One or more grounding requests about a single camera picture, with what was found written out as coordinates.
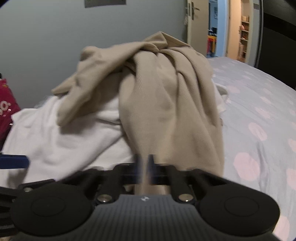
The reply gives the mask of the beige knit sweater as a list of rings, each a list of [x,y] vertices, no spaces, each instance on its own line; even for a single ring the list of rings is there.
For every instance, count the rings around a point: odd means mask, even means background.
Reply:
[[[163,32],[109,48],[88,46],[76,72],[52,90],[65,94],[57,124],[97,110],[106,82],[117,80],[119,118],[142,161],[137,194],[166,193],[149,181],[149,155],[158,164],[222,176],[222,121],[212,73],[204,55]]]

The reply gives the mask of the white garment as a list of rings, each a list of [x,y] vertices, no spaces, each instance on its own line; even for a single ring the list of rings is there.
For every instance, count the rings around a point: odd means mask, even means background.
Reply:
[[[25,155],[27,169],[1,170],[1,186],[60,180],[93,167],[110,170],[133,161],[118,112],[118,97],[109,97],[99,110],[75,119],[65,127],[56,124],[62,98],[50,97],[39,108],[26,108],[12,116],[13,126],[4,154]]]

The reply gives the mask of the red plastic bag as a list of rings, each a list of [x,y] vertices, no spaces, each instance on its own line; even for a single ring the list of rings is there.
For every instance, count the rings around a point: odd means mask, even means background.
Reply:
[[[20,111],[12,90],[8,86],[6,79],[0,80],[0,141],[1,149],[13,125],[12,115]]]

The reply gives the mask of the polka dot bed sheet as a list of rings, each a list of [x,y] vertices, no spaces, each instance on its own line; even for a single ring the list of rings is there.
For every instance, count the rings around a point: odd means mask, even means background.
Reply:
[[[295,90],[227,57],[209,63],[228,91],[224,177],[271,196],[280,207],[274,234],[295,240]]]

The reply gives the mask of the cream door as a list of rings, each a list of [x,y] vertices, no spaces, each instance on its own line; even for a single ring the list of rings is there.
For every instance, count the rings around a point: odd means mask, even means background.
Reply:
[[[188,0],[187,1],[187,43],[197,52],[207,55],[209,1]]]

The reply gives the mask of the wooden shelf in hallway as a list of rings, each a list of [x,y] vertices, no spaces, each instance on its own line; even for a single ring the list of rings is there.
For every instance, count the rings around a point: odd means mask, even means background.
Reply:
[[[241,17],[238,60],[245,63],[249,39],[249,16]]]

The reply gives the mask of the dark wall poster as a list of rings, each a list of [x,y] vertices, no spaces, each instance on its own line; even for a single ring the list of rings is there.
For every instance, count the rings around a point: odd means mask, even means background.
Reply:
[[[93,8],[96,6],[114,6],[126,5],[126,0],[85,0],[85,8]]]

